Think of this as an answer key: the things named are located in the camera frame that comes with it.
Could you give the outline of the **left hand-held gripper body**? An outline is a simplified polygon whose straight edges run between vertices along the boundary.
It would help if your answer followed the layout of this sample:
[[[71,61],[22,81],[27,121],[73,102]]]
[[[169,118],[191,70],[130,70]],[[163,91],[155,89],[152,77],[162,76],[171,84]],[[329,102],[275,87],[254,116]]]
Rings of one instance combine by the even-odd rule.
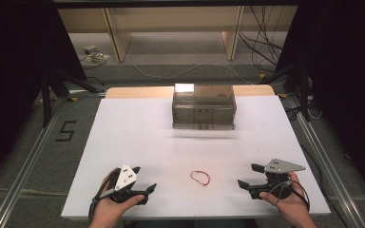
[[[132,187],[137,181],[137,174],[134,174],[132,168],[128,164],[124,164],[121,168],[117,168],[110,178],[109,188],[114,192],[109,196],[111,200],[122,203],[134,197],[130,194]],[[144,199],[139,205],[145,205],[148,201],[148,195],[144,195]]]

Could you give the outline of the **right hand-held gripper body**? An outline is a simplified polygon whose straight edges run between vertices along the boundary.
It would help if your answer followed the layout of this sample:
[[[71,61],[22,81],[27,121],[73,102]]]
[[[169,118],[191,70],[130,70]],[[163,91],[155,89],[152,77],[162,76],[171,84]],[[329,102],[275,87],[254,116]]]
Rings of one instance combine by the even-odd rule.
[[[253,200],[260,200],[261,192],[272,194],[279,200],[288,198],[293,190],[288,173],[305,169],[303,165],[279,159],[270,160],[264,167],[265,172],[262,174],[266,176],[266,183],[251,185],[252,190],[249,194]]]

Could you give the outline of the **person's right hand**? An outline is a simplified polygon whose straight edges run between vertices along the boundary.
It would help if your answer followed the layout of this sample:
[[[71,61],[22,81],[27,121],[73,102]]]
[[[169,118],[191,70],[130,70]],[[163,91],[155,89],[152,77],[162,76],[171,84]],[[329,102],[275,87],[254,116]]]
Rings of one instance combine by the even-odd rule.
[[[299,184],[299,179],[296,173],[288,173],[292,183],[294,193],[286,199],[278,199],[272,194],[261,192],[259,196],[275,206],[283,218],[295,228],[316,228],[316,225],[309,215],[304,198],[304,191]]]

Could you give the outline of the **person's left hand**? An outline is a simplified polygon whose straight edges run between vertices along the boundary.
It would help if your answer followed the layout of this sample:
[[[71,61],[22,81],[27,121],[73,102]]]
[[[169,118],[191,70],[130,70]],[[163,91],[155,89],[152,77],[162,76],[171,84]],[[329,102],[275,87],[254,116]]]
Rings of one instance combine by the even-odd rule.
[[[91,222],[118,222],[124,212],[137,205],[143,199],[144,195],[134,196],[123,203],[114,202],[109,198],[101,199],[92,213]]]

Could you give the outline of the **red rubber band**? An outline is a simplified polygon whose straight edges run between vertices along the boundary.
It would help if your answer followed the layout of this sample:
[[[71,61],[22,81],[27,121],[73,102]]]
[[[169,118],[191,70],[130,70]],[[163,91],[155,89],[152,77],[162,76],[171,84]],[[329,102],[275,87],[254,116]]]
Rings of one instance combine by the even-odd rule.
[[[192,171],[190,178],[201,186],[207,186],[211,182],[210,175],[201,170]]]

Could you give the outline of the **smoky clear plastic drawer box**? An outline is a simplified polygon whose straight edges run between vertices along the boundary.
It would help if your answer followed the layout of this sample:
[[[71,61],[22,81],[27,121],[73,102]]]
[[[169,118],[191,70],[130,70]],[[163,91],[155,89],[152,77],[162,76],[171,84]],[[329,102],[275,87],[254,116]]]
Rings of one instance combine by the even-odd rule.
[[[231,85],[174,85],[172,101],[174,128],[234,130],[236,111],[236,99]]]

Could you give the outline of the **black metal stand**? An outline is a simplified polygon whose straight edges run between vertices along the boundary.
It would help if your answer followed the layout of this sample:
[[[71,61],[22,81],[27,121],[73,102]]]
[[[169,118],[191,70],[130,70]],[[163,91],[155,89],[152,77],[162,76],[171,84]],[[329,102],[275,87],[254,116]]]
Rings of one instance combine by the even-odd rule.
[[[73,84],[91,93],[105,92],[103,89],[89,85],[82,79],[79,79],[76,76],[68,74],[61,69],[52,67],[46,69],[43,75],[41,76],[41,93],[42,93],[43,108],[44,108],[43,127],[46,127],[48,125],[52,116],[49,92],[52,90],[54,94],[59,98],[67,97],[69,95],[69,90],[65,85],[65,81],[70,81]]]
[[[298,79],[300,91],[300,105],[298,108],[305,120],[309,122],[310,115],[308,114],[308,67],[305,64],[294,62],[280,70],[277,70],[266,79],[262,79],[259,84],[268,85],[283,75],[287,75],[289,81],[294,81],[295,78]]]

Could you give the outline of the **dark curtain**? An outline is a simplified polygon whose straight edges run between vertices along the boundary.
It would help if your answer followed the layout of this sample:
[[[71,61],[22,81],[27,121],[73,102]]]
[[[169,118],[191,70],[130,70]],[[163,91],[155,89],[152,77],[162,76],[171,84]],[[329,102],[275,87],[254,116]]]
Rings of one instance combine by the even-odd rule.
[[[307,55],[320,107],[365,180],[365,0],[296,0],[277,69]]]
[[[0,0],[0,162],[41,90],[59,69],[84,80],[58,9],[49,0]]]

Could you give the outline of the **light wooden shelf unit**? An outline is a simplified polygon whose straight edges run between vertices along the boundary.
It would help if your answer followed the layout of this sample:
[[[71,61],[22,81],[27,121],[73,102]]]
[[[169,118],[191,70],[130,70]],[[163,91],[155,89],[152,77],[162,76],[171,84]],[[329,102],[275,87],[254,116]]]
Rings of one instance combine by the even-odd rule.
[[[59,14],[69,33],[106,33],[115,60],[125,59],[134,32],[217,31],[224,42],[226,58],[235,59],[241,31],[287,31],[295,17],[295,6],[168,7],[61,9]]]

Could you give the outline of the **aluminium floor rail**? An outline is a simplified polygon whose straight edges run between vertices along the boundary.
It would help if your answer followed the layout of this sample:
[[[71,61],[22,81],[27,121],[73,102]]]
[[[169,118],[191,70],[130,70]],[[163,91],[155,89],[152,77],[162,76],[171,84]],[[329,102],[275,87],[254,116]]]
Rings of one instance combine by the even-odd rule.
[[[10,214],[21,196],[22,190],[24,189],[31,172],[44,149],[48,136],[52,131],[53,126],[56,124],[57,116],[66,100],[66,98],[59,98],[53,104],[51,117],[39,129],[38,136],[35,139],[32,148],[28,151],[21,169],[16,173],[14,181],[10,184],[10,188],[4,194],[3,200],[0,203],[0,228],[4,228],[6,226]]]
[[[317,132],[320,120],[306,120],[300,110],[300,103],[295,96],[282,100],[289,119],[300,135],[300,147],[317,172],[317,183],[323,197],[333,214],[340,220],[343,228],[365,228],[365,218],[353,198],[348,184],[339,172],[341,162],[331,159],[331,150],[324,144]]]

